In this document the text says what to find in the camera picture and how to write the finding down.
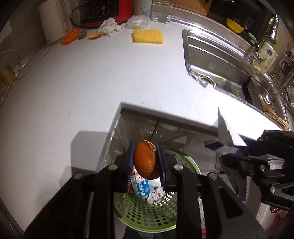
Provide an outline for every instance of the chrome faucet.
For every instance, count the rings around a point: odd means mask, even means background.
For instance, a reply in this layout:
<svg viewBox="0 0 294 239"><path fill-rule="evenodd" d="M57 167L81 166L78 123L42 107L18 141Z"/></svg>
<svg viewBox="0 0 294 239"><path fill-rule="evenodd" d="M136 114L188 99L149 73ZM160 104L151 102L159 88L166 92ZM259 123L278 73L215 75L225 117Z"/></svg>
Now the chrome faucet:
<svg viewBox="0 0 294 239"><path fill-rule="evenodd" d="M248 54L247 59L250 63L255 59L258 63L261 63L261 57L259 56L259 50L265 40L268 40L271 44L276 44L277 32L279 26L279 17L277 15L273 16L267 24L267 27L264 29L260 40L255 43L255 46Z"/></svg>

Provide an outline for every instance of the white countertop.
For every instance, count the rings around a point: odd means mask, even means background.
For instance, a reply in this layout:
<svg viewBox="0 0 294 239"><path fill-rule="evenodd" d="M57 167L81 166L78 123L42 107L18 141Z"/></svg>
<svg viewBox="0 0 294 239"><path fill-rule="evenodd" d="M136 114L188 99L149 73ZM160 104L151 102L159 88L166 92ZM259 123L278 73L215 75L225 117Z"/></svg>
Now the white countertop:
<svg viewBox="0 0 294 239"><path fill-rule="evenodd" d="M13 87L0 111L0 197L23 230L71 177L71 166L101 168L121 107L208 128L217 127L220 107L242 136L257 139L264 129L279 130L188 75L186 26L151 22L148 28L162 30L164 44L132 43L130 29L57 44ZM79 131L95 132L96 155L81 155L72 165L71 143Z"/></svg>

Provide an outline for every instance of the kettle handle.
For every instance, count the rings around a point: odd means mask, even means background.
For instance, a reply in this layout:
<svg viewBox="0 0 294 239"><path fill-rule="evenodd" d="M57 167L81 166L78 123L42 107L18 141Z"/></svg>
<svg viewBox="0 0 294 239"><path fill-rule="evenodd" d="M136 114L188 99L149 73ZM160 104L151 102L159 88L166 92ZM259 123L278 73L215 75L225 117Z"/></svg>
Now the kettle handle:
<svg viewBox="0 0 294 239"><path fill-rule="evenodd" d="M63 19L63 22L66 22L71 17L71 4L69 0L62 0L62 4L64 7L65 17Z"/></svg>

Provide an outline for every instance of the perforated plastic basket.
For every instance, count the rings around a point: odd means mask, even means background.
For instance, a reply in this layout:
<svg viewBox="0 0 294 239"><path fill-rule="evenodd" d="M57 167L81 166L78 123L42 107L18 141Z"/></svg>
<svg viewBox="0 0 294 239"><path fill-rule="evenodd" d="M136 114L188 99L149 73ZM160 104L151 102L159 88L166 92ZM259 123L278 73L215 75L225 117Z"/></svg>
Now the perforated plastic basket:
<svg viewBox="0 0 294 239"><path fill-rule="evenodd" d="M166 153L175 155L177 162L200 174L200 170L192 158L181 151L165 148ZM177 193L167 193L160 203L149 205L145 199L132 194L115 193L115 211L119 219L129 227L142 232L164 232L176 228Z"/></svg>

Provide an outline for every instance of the silver bolt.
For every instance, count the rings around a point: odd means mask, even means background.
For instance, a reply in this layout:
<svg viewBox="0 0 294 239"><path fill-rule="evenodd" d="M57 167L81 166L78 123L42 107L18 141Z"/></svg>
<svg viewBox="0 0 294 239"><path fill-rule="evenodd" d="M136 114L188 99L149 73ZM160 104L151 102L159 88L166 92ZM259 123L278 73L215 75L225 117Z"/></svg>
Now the silver bolt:
<svg viewBox="0 0 294 239"><path fill-rule="evenodd" d="M113 170L117 170L117 165L116 165L116 164L110 164L110 165L108 166L108 169L111 170L111 171L113 171Z"/></svg>
<svg viewBox="0 0 294 239"><path fill-rule="evenodd" d="M174 168L175 168L175 170L181 171L184 167L183 167L183 165L181 165L181 164L176 164L176 165L174 166Z"/></svg>
<svg viewBox="0 0 294 239"><path fill-rule="evenodd" d="M77 172L74 174L74 179L81 179L84 175L81 172Z"/></svg>
<svg viewBox="0 0 294 239"><path fill-rule="evenodd" d="M213 179L213 180L217 179L217 177L218 177L218 175L217 175L216 173L214 173L214 172L209 173L208 176L209 176L211 179Z"/></svg>
<svg viewBox="0 0 294 239"><path fill-rule="evenodd" d="M259 168L260 168L261 171L265 171L265 166L264 165L260 165Z"/></svg>
<svg viewBox="0 0 294 239"><path fill-rule="evenodd" d="M271 191L272 193L275 193L275 186L271 186L271 187L270 187L270 191Z"/></svg>

